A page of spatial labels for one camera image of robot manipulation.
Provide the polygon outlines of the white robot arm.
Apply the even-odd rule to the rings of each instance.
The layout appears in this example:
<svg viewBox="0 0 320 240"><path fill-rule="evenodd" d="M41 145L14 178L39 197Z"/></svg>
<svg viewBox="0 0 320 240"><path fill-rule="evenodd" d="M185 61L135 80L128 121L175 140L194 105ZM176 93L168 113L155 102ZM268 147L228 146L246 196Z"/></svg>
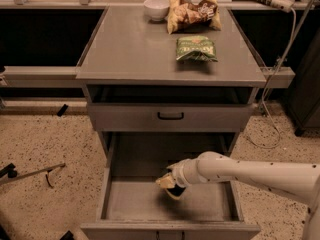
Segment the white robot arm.
<svg viewBox="0 0 320 240"><path fill-rule="evenodd" d="M320 165L235 160L206 151L167 167L156 180L174 199L195 184L238 181L307 206L302 240L320 240Z"/></svg>

